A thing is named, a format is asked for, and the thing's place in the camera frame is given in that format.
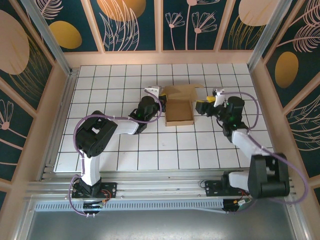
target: gold circle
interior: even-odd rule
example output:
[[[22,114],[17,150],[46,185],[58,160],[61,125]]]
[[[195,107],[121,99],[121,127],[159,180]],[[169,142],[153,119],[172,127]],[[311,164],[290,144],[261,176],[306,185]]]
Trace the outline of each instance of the gold circle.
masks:
[[[0,69],[7,74],[22,73],[29,62],[28,35],[20,23],[0,10]]]
[[[80,32],[66,21],[55,21],[49,26],[57,43],[66,49],[76,49],[82,44]]]
[[[289,87],[295,80],[299,68],[297,56],[286,51],[276,61],[275,65],[275,82],[280,88]]]
[[[105,15],[121,22],[124,22],[126,13],[124,4],[129,11],[132,9],[136,18],[140,17],[146,9],[146,0],[97,0],[97,3]]]
[[[248,26],[263,26],[269,22],[279,0],[241,0],[239,18]]]

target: white grid floor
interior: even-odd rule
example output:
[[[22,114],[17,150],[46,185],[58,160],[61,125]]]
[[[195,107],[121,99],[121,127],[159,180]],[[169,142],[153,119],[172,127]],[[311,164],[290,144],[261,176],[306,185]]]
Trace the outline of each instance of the white grid floor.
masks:
[[[213,88],[246,92],[257,97],[246,64],[148,64],[82,66],[73,93],[59,147],[56,172],[80,172],[79,155],[72,134],[77,122],[99,110],[106,115],[128,116],[149,86],[202,84],[198,99]],[[247,96],[243,121],[252,126],[256,106]],[[165,115],[139,135],[114,135],[100,158],[100,171],[247,168],[250,160],[230,143],[215,118],[199,115],[190,126],[165,126]],[[263,116],[253,136],[267,148],[272,144]]]

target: open cardboard box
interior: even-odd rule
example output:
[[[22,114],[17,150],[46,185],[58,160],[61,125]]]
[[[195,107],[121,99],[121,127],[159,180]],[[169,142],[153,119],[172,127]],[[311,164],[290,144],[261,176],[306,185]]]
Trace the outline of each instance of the open cardboard box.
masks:
[[[197,100],[196,88],[201,84],[165,86],[161,94],[166,94],[165,125],[186,126],[195,123],[192,103]]]

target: white leaf drawing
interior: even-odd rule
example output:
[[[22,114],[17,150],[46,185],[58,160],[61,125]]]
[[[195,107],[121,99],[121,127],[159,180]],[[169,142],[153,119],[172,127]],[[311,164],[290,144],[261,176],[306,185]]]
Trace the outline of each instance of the white leaf drawing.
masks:
[[[53,20],[60,13],[62,0],[35,0],[44,19]]]
[[[293,48],[297,52],[312,53],[320,44],[320,24],[317,26],[305,25],[295,34],[294,39],[280,43],[277,47],[284,44],[293,43]]]
[[[100,13],[104,24],[103,45],[107,51],[135,51],[139,44],[140,32],[137,17],[124,1],[123,10],[116,0],[102,0],[107,17]]]
[[[300,19],[304,20],[305,24],[309,26],[316,26],[320,24],[320,0],[309,0],[304,14],[294,20],[289,27],[298,22]]]
[[[305,106],[293,109],[287,119],[299,150],[320,149],[320,96]]]

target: box flap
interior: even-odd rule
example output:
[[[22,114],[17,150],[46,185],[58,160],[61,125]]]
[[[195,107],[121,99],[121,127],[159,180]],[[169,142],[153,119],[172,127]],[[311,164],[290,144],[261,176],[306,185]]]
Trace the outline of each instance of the box flap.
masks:
[[[197,100],[196,88],[203,88],[201,84],[185,84],[165,86],[161,94],[166,94],[168,102],[171,100]]]

